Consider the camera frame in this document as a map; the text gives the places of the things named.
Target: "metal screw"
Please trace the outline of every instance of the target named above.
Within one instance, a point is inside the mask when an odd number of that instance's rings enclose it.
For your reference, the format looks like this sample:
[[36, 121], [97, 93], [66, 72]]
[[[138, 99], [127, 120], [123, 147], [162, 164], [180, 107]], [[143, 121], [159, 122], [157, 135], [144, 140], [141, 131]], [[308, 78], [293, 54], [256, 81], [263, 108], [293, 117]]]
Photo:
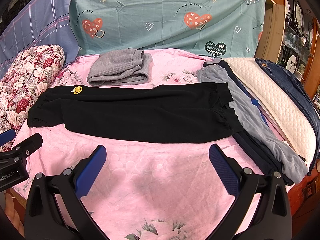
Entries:
[[251, 175], [252, 174], [252, 170], [250, 168], [244, 168], [243, 171], [247, 175]]
[[36, 174], [36, 179], [40, 179], [41, 177], [42, 177], [42, 173], [41, 172]]
[[274, 173], [273, 173], [273, 175], [276, 177], [276, 178], [281, 178], [281, 174], [280, 174], [280, 172], [279, 171], [275, 171]]
[[68, 175], [71, 174], [71, 172], [72, 172], [72, 169], [65, 169], [65, 170], [63, 171], [63, 174], [66, 175], [66, 176], [68, 176]]

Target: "blue gripper pad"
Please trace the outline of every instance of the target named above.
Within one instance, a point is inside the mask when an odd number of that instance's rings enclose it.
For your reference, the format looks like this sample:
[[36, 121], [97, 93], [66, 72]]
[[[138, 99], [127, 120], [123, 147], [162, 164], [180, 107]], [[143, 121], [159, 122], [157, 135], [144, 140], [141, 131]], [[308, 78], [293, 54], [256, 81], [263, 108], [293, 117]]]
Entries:
[[0, 134], [0, 146], [10, 142], [16, 137], [16, 132], [13, 129], [7, 130]]
[[240, 193], [240, 180], [226, 160], [226, 156], [217, 144], [209, 149], [209, 159], [230, 195], [238, 197]]
[[75, 181], [75, 193], [78, 199], [86, 196], [107, 159], [105, 147], [99, 145], [88, 158], [89, 162]]

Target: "light gray pants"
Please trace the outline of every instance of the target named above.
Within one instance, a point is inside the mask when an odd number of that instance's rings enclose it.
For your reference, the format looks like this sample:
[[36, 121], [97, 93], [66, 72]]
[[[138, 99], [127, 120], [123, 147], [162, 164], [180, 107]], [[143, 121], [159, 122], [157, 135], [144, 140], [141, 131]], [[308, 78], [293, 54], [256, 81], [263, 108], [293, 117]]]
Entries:
[[282, 173], [295, 183], [302, 181], [308, 173], [303, 160], [284, 142], [278, 140], [261, 118], [259, 109], [251, 103], [251, 99], [233, 82], [227, 71], [219, 65], [210, 65], [197, 71], [199, 82], [228, 82], [233, 97], [229, 103], [238, 116], [244, 129], [253, 137], [264, 143], [274, 157], [283, 164]]

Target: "white heart outline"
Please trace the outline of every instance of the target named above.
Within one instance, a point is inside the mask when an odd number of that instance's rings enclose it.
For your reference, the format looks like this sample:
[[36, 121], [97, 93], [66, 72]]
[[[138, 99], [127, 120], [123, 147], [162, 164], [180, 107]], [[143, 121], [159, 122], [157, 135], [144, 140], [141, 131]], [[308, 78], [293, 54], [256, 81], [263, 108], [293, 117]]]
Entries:
[[151, 28], [153, 27], [153, 23], [146, 23], [146, 29], [147, 29], [147, 31], [150, 31], [151, 30]]
[[242, 29], [237, 25], [236, 26], [236, 33], [238, 33], [239, 31], [241, 31]]

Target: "decorative plate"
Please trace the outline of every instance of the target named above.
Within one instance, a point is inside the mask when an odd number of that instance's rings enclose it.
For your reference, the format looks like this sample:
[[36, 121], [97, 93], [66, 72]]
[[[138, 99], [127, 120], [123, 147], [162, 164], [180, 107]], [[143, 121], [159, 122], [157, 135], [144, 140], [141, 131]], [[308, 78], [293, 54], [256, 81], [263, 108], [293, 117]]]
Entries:
[[293, 74], [296, 69], [296, 66], [297, 66], [297, 58], [295, 55], [291, 55], [288, 59], [286, 69]]
[[312, 37], [313, 37], [313, 29], [311, 29], [310, 32], [309, 32], [310, 45], [312, 44]]
[[290, 13], [290, 4], [289, 4], [288, 0], [285, 0], [284, 11], [285, 11], [285, 15], [289, 15], [289, 13]]
[[297, 19], [298, 27], [299, 27], [299, 29], [301, 29], [302, 23], [303, 23], [303, 16], [302, 16], [302, 9], [299, 4], [296, 4], [296, 11], [295, 12], [296, 12], [296, 19]]
[[303, 75], [305, 69], [306, 69], [306, 66], [305, 66], [303, 63], [300, 63], [297, 71], [298, 71], [301, 75]]

